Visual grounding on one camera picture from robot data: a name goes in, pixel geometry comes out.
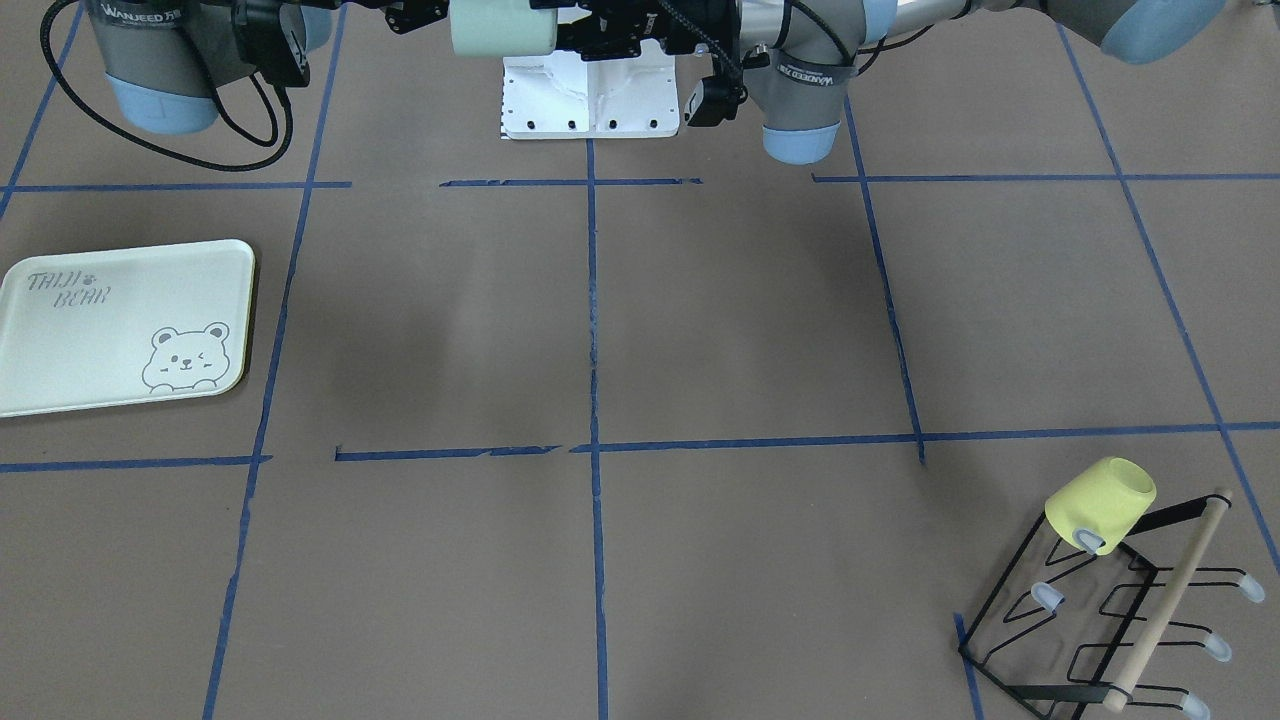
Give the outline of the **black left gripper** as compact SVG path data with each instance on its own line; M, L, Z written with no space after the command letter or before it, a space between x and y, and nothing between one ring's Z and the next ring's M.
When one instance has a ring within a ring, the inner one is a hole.
M736 1L576 1L588 14L557 26L556 49L585 61L631 59L654 40L671 56L699 45L731 50L741 29Z

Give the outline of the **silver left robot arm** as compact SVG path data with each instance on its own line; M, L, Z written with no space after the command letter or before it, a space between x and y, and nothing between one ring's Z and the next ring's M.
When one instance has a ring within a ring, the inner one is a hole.
M580 1L556 49L585 61L630 59L646 40L669 56L705 50L712 70L684 113L690 127L732 120L745 102L763 115L777 161L808 165L835 142L850 82L886 53L943 23L1030 10L1130 65L1183 47L1221 1Z

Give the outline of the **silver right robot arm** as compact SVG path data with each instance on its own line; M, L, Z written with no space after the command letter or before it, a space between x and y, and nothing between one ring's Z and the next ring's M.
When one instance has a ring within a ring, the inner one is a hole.
M219 115L215 92L255 78L310 83L310 53L330 37L340 1L84 1L124 118L189 135Z

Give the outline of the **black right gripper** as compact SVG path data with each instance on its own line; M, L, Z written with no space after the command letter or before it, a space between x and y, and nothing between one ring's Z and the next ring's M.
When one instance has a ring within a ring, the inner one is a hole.
M449 1L330 1L332 10L356 5L380 12L393 35L407 35L448 17Z

